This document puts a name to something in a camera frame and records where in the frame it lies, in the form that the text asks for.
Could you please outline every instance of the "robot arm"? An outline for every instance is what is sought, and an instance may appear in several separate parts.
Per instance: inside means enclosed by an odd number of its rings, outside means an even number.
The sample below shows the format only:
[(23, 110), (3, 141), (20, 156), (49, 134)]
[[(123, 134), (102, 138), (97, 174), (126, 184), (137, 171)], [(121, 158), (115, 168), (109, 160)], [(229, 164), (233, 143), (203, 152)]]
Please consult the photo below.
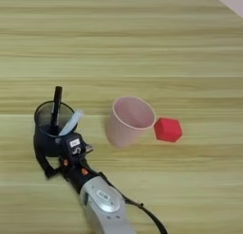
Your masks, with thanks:
[(136, 234), (126, 219), (125, 202), (121, 194), (97, 176), (84, 184), (81, 203), (96, 234)]

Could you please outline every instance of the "red block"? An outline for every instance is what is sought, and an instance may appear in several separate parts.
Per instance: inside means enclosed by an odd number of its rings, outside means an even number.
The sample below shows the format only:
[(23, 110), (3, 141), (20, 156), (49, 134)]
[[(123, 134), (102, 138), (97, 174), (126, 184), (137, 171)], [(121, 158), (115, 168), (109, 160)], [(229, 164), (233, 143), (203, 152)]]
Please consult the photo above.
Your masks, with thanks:
[(177, 119), (160, 117), (154, 128), (158, 140), (176, 142), (182, 136), (182, 130)]

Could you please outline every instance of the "black pen holder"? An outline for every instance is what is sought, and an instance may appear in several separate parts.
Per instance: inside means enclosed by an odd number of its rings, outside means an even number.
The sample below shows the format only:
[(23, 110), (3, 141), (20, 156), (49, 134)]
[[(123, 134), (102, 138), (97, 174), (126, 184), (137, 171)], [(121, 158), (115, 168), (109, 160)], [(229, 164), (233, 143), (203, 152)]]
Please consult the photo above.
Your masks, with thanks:
[[(51, 132), (50, 122), (53, 110), (53, 101), (47, 101), (41, 104), (35, 111), (35, 134), (34, 146), (35, 151), (44, 156), (56, 157), (61, 153), (62, 138), (71, 135), (77, 128), (77, 125), (67, 135), (53, 135)], [(65, 125), (69, 122), (74, 111), (65, 103), (61, 103), (59, 110), (59, 128), (58, 133), (62, 131)]]

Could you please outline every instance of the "wooden table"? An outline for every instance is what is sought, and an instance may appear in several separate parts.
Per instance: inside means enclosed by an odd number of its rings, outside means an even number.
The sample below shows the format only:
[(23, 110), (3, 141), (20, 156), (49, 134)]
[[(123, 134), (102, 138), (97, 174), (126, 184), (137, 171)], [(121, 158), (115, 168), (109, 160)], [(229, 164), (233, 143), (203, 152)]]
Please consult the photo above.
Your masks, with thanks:
[[(243, 233), (242, 76), (243, 20), (216, 0), (0, 0), (0, 233), (92, 233), (72, 187), (34, 157), (33, 113), (55, 85), (84, 109), (90, 165), (169, 233)], [(183, 138), (110, 146), (103, 123), (127, 95), (180, 119)]]

